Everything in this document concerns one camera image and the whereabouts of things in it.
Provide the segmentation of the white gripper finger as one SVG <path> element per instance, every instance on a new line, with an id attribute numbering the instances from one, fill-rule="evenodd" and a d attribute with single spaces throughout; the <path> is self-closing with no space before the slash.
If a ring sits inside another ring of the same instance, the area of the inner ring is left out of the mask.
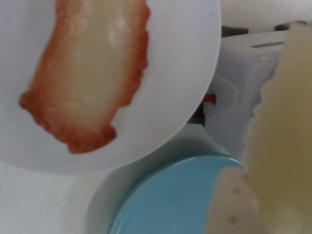
<path id="1" fill-rule="evenodd" d="M 217 173 L 206 219 L 207 234 L 258 234 L 258 202 L 241 167 Z"/>

